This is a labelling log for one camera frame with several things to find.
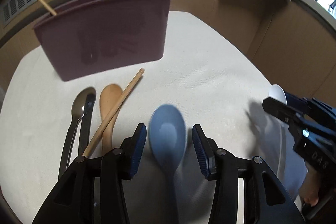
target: purple container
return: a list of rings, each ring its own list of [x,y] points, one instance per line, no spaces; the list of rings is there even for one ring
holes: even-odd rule
[[[73,0],[34,26],[63,81],[163,56],[170,0]]]

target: wooden chopstick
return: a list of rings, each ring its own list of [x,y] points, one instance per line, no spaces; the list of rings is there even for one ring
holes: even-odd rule
[[[39,2],[42,3],[42,5],[47,9],[53,16],[57,15],[56,11],[50,7],[48,3],[46,3],[44,0],[38,0]]]
[[[117,112],[118,108],[122,105],[122,103],[124,102],[124,100],[126,99],[128,94],[132,91],[132,89],[134,88],[136,83],[139,81],[139,79],[141,78],[144,71],[145,70],[143,68],[140,69],[138,71],[138,73],[134,76],[132,81],[125,88],[124,92],[121,94],[118,101],[111,108],[110,112],[107,114],[105,119],[101,122],[101,124],[100,124],[99,128],[97,129],[96,133],[93,135],[92,139],[90,140],[89,144],[87,145],[87,147],[86,147],[86,149],[83,153],[83,156],[85,156],[86,158],[91,156],[91,154],[95,150],[97,144],[99,143],[105,128],[107,127],[107,125],[109,124],[111,119],[113,118],[114,114]]]

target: metal spoon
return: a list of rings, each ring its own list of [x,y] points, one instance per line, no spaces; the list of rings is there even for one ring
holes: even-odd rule
[[[166,175],[171,212],[171,223],[179,222],[174,174],[186,148],[187,134],[182,114],[172,105],[159,106],[149,124],[149,141],[154,158]]]
[[[83,155],[87,145],[89,144],[90,138],[90,128],[91,128],[91,118],[93,112],[93,105],[95,104],[96,94],[88,94],[85,102],[85,109],[87,112],[82,118],[81,131],[79,134],[79,144],[78,144],[78,156]]]
[[[93,87],[89,87],[82,90],[73,101],[71,109],[72,120],[63,146],[61,162],[59,165],[58,179],[63,175],[63,173],[69,166],[72,146],[74,144],[77,127],[83,116],[86,114],[86,112],[88,112],[91,107],[91,105],[89,104],[90,100],[87,100],[87,97],[92,95],[96,96],[96,90]]]

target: metal bolt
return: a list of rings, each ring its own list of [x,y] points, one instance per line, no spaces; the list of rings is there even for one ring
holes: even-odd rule
[[[85,157],[84,157],[84,156],[77,156],[77,157],[75,158],[75,161],[76,161],[77,163],[83,162],[84,160],[85,160]]]
[[[257,157],[254,157],[253,160],[254,160],[256,163],[258,163],[258,164],[260,164],[260,163],[263,162],[263,159],[260,158],[260,157],[258,157],[258,156],[257,156]]]
[[[220,156],[224,156],[226,154],[226,150],[224,148],[218,148],[216,153]]]
[[[305,136],[306,138],[309,136],[309,131],[308,130],[302,130],[302,135]]]
[[[123,150],[120,147],[117,147],[112,150],[112,153],[115,155],[120,155],[123,152]]]

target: white tablecloth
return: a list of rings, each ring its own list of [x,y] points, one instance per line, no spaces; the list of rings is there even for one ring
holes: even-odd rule
[[[193,15],[170,12],[161,60],[109,70],[62,82],[41,47],[20,62],[0,115],[0,183],[18,218],[29,224],[58,178],[60,157],[76,95],[93,86],[97,100],[91,136],[101,120],[99,95],[111,83],[123,89],[141,68],[143,79],[117,118],[113,145],[148,125],[161,104],[176,105],[188,133],[200,123],[206,136],[237,157],[251,158],[256,137],[250,106],[267,95],[270,83],[230,42]],[[73,146],[77,154],[78,135]],[[205,180],[189,139],[176,176],[181,223],[208,223],[215,182]],[[131,223],[168,223],[164,175],[152,158],[148,141],[138,173],[124,183]],[[243,222],[242,200],[238,223]]]

